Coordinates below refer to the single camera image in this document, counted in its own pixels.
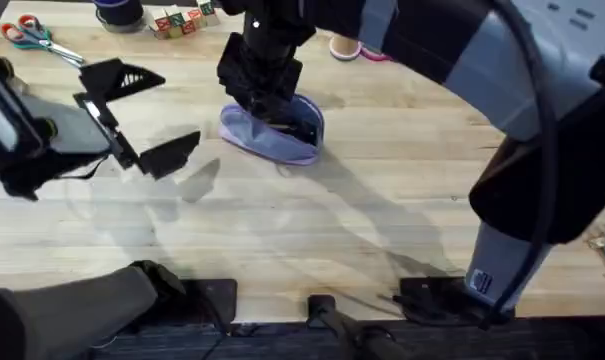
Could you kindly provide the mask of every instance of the butcher block table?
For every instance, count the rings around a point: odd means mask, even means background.
[[[241,16],[220,14],[221,25],[174,40],[109,33],[92,4],[13,1],[0,21],[24,13],[89,62],[119,57],[166,77],[110,104],[138,151],[195,128],[202,142],[157,182],[109,160],[90,181],[45,184],[35,203],[0,185],[0,286],[58,284],[151,259],[181,277],[236,279],[239,322],[304,320],[316,293],[364,320],[401,317],[389,301],[401,277],[465,273],[479,224],[468,192],[503,136],[447,90],[398,64],[336,61],[330,34],[319,32],[297,53],[298,92],[324,112],[324,153],[314,166],[276,165],[217,133],[233,99],[216,66]],[[32,94],[73,105],[82,90],[78,71],[54,55],[14,49],[1,35],[0,55]],[[604,273],[584,242],[558,246],[518,315],[605,314]]]

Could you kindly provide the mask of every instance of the stacked blocks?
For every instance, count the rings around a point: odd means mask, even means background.
[[[180,12],[177,5],[160,9],[152,13],[153,23],[149,27],[156,38],[175,39],[191,34],[206,26],[220,24],[215,9],[209,0],[201,0],[200,8],[188,12]]]

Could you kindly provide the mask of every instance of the red scissors handle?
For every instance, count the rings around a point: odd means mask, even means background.
[[[18,29],[15,25],[6,23],[0,26],[0,32],[5,39],[15,45],[15,47],[20,49],[31,49],[38,48],[41,45],[38,43],[39,39],[33,38],[28,34],[25,34],[20,29]]]
[[[24,39],[24,33],[13,24],[2,24],[0,26],[0,31],[2,32],[2,36],[4,36],[4,38],[10,42],[16,42]]]
[[[18,19],[18,26],[22,31],[40,40],[51,40],[47,29],[40,23],[40,20],[33,15],[20,16]]]
[[[18,26],[23,29],[33,29],[35,31],[40,31],[42,29],[42,24],[40,24],[40,20],[33,15],[22,15],[18,19]]]

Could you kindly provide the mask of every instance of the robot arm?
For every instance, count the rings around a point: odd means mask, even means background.
[[[221,3],[231,15],[246,13],[244,33],[231,36],[220,61],[220,83],[258,118],[274,121],[290,100],[302,67],[295,48],[319,27],[443,85],[507,135],[470,194],[482,225],[459,290],[473,307],[492,307],[471,312],[513,309],[552,245],[575,239],[605,207],[605,0],[514,0],[515,8],[502,0]],[[528,23],[524,46],[505,6]],[[249,72],[247,64],[261,66]],[[427,295],[459,300],[435,287]]]

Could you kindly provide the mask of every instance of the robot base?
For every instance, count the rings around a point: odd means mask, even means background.
[[[491,307],[468,294],[463,277],[400,279],[400,295],[393,301],[402,305],[407,320],[425,326],[478,326]],[[514,317],[515,310],[507,310],[493,324]]]

